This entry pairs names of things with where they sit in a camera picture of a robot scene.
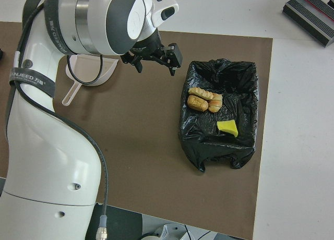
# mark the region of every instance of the yellow sponge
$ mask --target yellow sponge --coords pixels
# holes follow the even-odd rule
[[[234,137],[238,136],[238,130],[236,128],[235,120],[219,121],[217,122],[217,127],[218,130],[230,133],[234,135]]]

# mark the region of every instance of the bread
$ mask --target bread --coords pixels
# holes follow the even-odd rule
[[[212,113],[216,113],[223,106],[223,96],[220,94],[213,93],[213,98],[209,102],[209,111]]]
[[[206,91],[204,89],[201,89],[199,87],[192,87],[188,90],[189,95],[196,95],[200,98],[203,98],[204,100],[212,100],[213,94],[210,91]]]
[[[192,108],[193,110],[202,111],[202,112],[206,111],[209,107],[209,104],[207,101],[195,95],[190,95],[188,97],[187,103],[188,103],[188,106]]]

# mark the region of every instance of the black plastic bag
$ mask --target black plastic bag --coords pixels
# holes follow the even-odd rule
[[[200,87],[223,95],[217,113],[200,112],[187,106],[188,90]],[[182,148],[191,163],[205,172],[204,161],[229,159],[240,169],[255,151],[258,109],[258,76],[255,63],[227,59],[190,63],[181,95],[178,132]],[[219,131],[217,121],[235,120],[238,136]]]

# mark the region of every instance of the white dustpan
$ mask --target white dustpan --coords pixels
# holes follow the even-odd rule
[[[100,58],[98,56],[74,55],[71,56],[69,61],[71,63],[71,68],[75,76],[84,82],[93,80],[94,76],[99,72],[100,69]],[[105,83],[114,72],[117,62],[117,59],[104,58],[101,76],[96,82],[86,86],[97,86]],[[72,77],[67,65],[66,75],[74,81],[69,92],[62,100],[62,104],[64,106],[69,106],[82,84],[77,82]]]

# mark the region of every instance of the brown mat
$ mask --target brown mat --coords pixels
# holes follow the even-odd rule
[[[2,122],[20,25],[0,23],[0,28],[0,47],[8,51],[0,62]],[[143,72],[138,74],[119,61],[107,83],[81,87],[72,104],[63,107],[61,100],[72,84],[63,59],[55,109],[90,133],[105,153],[110,205],[252,239],[272,39],[179,32],[161,32],[161,38],[165,45],[176,42],[182,51],[183,66],[174,77],[157,63],[143,62]],[[206,163],[206,173],[201,174],[187,160],[177,137],[180,95],[189,63],[217,58],[257,65],[257,150],[240,170],[230,169],[228,162]],[[8,153],[3,134],[0,147],[0,176],[5,176]],[[102,201],[102,190],[98,201]]]

